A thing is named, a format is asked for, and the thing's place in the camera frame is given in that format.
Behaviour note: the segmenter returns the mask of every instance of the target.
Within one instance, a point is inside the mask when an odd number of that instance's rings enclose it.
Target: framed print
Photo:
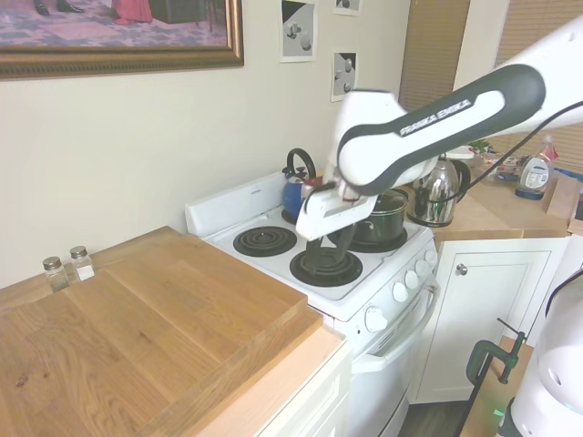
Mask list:
[[[358,16],[363,12],[364,0],[334,0],[334,13],[339,15]]]
[[[358,81],[358,55],[351,51],[336,51],[332,55],[332,102],[356,88]]]
[[[316,60],[318,5],[315,0],[281,0],[281,62]]]
[[[0,77],[243,65],[240,0],[0,0]]]

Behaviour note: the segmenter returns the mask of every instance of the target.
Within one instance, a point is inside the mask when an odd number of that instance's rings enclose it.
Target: oven door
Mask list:
[[[421,333],[433,316],[440,290],[435,279],[430,278],[383,348],[375,354],[365,351],[353,362],[347,437],[397,437],[408,406],[405,395],[413,377]],[[399,408],[403,400],[405,410],[396,418],[397,410],[403,409]]]

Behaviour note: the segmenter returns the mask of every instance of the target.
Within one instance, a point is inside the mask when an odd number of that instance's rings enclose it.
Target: white drawer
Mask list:
[[[346,418],[348,416],[348,394],[344,396],[336,410],[328,416],[322,426],[314,434],[309,434],[308,437],[344,437]]]
[[[260,437],[315,435],[346,397],[350,388],[352,364],[352,350],[345,342],[257,435]]]

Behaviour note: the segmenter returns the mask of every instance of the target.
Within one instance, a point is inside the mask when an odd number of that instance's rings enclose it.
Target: blue kettle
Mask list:
[[[302,159],[305,167],[295,167],[293,165],[293,159],[295,156]],[[306,180],[316,178],[316,166],[313,165],[312,158],[302,148],[293,148],[288,153],[287,167],[284,168],[282,173],[285,174],[287,182],[285,187],[283,187],[283,210],[284,217],[288,221],[295,222],[300,215],[300,209],[302,208],[303,195],[302,187]]]

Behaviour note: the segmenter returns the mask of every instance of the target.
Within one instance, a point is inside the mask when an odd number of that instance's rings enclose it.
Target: butcher block countertop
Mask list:
[[[197,437],[253,437],[342,346],[321,327],[242,394]]]
[[[96,276],[58,293],[31,279],[15,305],[18,286],[0,290],[3,437],[196,435],[322,326],[300,292],[158,235],[97,254]]]
[[[435,241],[565,237],[568,221],[548,215],[541,202],[519,198],[514,185],[477,184],[456,205],[454,221],[434,228]]]

